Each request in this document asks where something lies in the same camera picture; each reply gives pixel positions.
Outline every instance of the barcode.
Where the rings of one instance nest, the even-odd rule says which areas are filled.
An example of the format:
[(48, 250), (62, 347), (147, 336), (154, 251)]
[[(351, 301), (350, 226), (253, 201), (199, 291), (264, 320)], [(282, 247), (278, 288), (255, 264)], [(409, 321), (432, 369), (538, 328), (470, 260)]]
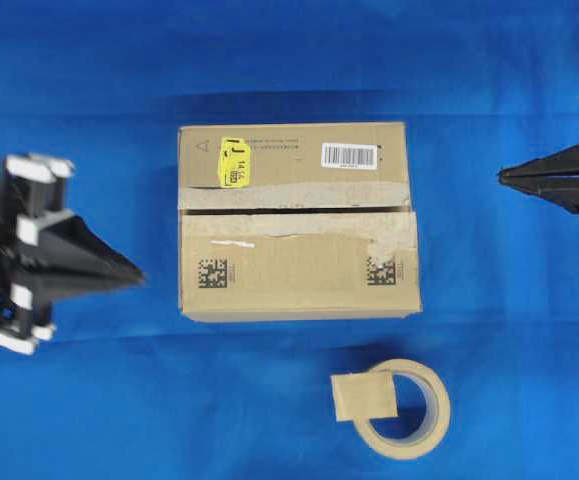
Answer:
[(355, 168), (376, 170), (378, 168), (376, 145), (352, 145), (346, 143), (323, 143), (321, 165), (324, 168)]

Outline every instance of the blue fabric background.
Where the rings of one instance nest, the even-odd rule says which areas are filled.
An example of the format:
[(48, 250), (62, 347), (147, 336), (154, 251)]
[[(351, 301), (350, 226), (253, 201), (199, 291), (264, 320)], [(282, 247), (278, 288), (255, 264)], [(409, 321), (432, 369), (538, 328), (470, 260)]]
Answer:
[[(425, 311), (202, 325), (176, 306), (187, 124), (404, 120)], [(0, 349), (0, 479), (579, 478), (579, 219), (497, 185), (579, 142), (579, 1), (0, 0), (0, 158), (146, 273)], [(412, 462), (335, 423), (329, 375), (418, 360), (453, 404)]]

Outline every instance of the yellow sticker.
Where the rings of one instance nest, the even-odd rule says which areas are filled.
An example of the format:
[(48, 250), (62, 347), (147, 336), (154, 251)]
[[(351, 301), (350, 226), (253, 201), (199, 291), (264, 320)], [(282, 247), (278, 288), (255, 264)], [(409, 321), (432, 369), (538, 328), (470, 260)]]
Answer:
[(242, 188), (249, 185), (250, 158), (251, 147), (244, 138), (223, 137), (218, 161), (220, 188)]

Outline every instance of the brown cardboard box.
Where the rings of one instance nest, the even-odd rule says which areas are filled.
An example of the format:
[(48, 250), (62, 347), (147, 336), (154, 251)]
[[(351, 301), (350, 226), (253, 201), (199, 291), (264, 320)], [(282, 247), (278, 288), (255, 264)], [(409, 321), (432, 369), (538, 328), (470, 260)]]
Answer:
[[(421, 310), (402, 123), (186, 127), (179, 165), (179, 300), (190, 318)], [(239, 188), (221, 188), (230, 181)]]

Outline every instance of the packing tape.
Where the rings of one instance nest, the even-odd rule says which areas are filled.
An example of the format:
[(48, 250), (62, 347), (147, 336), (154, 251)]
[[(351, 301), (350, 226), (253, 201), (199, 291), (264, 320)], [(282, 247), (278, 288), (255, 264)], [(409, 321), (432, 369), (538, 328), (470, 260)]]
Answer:
[(367, 445), (385, 457), (412, 460), (433, 450), (445, 436), (451, 418), (449, 395), (433, 370), (412, 360), (387, 360), (369, 372), (387, 370), (412, 380), (425, 398), (427, 412), (420, 427), (402, 439), (379, 435), (368, 419), (353, 419), (354, 427)]

